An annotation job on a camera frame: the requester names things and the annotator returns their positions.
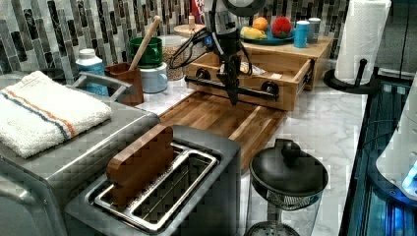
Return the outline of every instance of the paper towel holder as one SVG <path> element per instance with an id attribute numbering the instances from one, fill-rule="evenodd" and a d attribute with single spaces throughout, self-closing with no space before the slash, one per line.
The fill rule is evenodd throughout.
<path id="1" fill-rule="evenodd" d="M 380 89 L 380 80 L 377 78 L 378 71 L 380 70 L 378 67 L 374 67 L 373 74 L 371 76 L 371 80 L 364 84 L 360 85 L 362 80 L 362 75 L 365 70 L 365 66 L 368 63 L 366 59 L 361 59 L 359 62 L 359 69 L 358 69 L 358 75 L 356 76 L 355 84 L 351 85 L 346 82 L 343 82 L 339 79 L 337 79 L 334 76 L 334 69 L 329 70 L 325 73 L 324 81 L 327 86 L 329 86 L 332 89 L 348 92 L 348 93 L 354 93 L 354 94 L 375 94 Z"/>

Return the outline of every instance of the paper towel roll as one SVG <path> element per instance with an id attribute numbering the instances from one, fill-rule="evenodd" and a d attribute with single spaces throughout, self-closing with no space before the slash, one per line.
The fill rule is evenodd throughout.
<path id="1" fill-rule="evenodd" d="M 350 1 L 334 70 L 336 78 L 354 85 L 359 61 L 364 58 L 368 63 L 361 85 L 371 80 L 390 4 L 389 0 Z"/>

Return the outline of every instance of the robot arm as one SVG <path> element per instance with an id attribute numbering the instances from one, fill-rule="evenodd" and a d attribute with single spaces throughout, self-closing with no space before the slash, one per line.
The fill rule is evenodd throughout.
<path id="1" fill-rule="evenodd" d="M 237 17 L 251 17 L 261 10 L 266 0 L 205 0 L 205 25 L 206 28 L 198 31 L 187 42 L 185 42 L 171 58 L 170 68 L 186 66 L 194 60 L 190 60 L 192 47 L 199 42 L 203 42 L 206 52 L 214 52 L 221 61 L 220 70 L 217 77 L 224 84 L 230 101 L 233 105 L 238 100 L 238 76 L 244 74 L 240 72 L 241 56 L 237 53 L 241 50 L 248 54 L 240 41 L 240 32 L 236 24 Z M 181 65 L 174 66 L 173 61 L 184 50 L 189 48 L 189 58 Z"/>

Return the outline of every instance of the black lid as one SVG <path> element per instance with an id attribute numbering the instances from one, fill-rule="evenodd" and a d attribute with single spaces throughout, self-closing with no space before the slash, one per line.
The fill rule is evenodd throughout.
<path id="1" fill-rule="evenodd" d="M 312 196 L 328 184 L 325 167 L 291 140 L 276 139 L 275 147 L 258 152 L 250 171 L 257 186 L 285 196 Z"/>

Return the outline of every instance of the wooden spoon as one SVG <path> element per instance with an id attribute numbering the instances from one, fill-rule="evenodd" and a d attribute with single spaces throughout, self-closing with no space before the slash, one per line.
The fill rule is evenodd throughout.
<path id="1" fill-rule="evenodd" d="M 152 35 L 154 31 L 156 30 L 157 26 L 159 26 L 160 23 L 160 16 L 154 16 L 153 22 L 150 25 L 147 34 L 145 35 L 144 39 L 141 42 L 141 45 L 138 48 L 138 51 L 135 54 L 135 57 L 132 60 L 131 66 L 129 68 L 129 71 L 135 70 L 135 68 L 138 66 L 139 60 L 141 60 L 142 55 L 145 52 L 145 49 L 147 49 L 147 46 L 150 42 L 150 39 L 152 38 Z"/>

